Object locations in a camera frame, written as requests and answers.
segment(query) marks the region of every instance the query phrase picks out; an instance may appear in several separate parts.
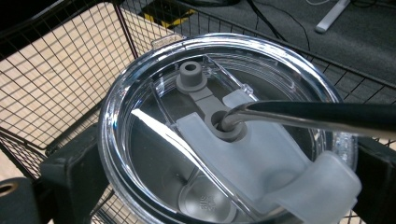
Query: wire mesh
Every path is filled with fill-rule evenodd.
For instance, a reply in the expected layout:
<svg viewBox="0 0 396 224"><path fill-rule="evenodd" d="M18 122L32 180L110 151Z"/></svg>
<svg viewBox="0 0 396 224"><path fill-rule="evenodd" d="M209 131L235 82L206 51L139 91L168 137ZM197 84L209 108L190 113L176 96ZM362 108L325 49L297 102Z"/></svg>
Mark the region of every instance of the wire mesh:
<svg viewBox="0 0 396 224"><path fill-rule="evenodd" d="M27 43L24 48L0 34L1 44L14 52L0 53L0 146L27 175L39 177L38 164L46 157L38 150L62 147L97 122L98 108L111 83L135 57L152 49L152 41L170 34L221 32L276 42L258 26L248 29L199 8L157 1L163 7L152 9L151 15L144 13L152 3L148 0L127 0L120 6L95 1L77 5L71 1L68 7L75 13L57 7L39 19L39 25L49 32L42 35L38 25L31 25L30 32L40 36L38 39L32 40L22 31L13 34ZM166 23L156 19L164 17L173 19ZM59 25L54 27L48 18ZM345 102L395 104L394 85L293 46L289 48L322 71ZM376 140L395 148L394 140ZM93 223L140 222L111 188L94 211ZM362 220L351 212L341 223Z"/></svg>
<svg viewBox="0 0 396 224"><path fill-rule="evenodd" d="M113 5L101 3L16 49L0 62L1 127L46 147L103 99L133 60L125 46Z"/></svg>

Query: plastic surface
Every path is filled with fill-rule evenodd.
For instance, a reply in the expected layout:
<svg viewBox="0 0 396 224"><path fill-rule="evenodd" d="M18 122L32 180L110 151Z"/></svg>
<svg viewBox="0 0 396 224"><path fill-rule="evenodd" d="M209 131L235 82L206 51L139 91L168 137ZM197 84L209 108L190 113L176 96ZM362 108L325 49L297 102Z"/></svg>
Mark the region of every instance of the plastic surface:
<svg viewBox="0 0 396 224"><path fill-rule="evenodd" d="M202 66L207 82L180 91L180 68L190 62ZM193 78L183 85L196 87L199 82ZM298 220L263 197L302 175L325 150L343 155L353 167L356 143L343 133L266 122L247 123L235 139L219 140L214 132L221 114L258 99L340 101L312 64L256 38L205 35L144 55L116 80L101 111L99 148L110 183L148 223ZM193 118L192 125L183 126L184 118ZM207 148L197 148L197 139ZM229 146L235 146L233 153L221 153ZM209 194L218 192L212 189L221 194L200 195L206 191L195 188L199 185ZM213 214L214 204L222 212Z"/></svg>
<svg viewBox="0 0 396 224"><path fill-rule="evenodd" d="M337 223L356 203L361 182L333 152L323 152L295 181L264 200L278 203L304 223Z"/></svg>

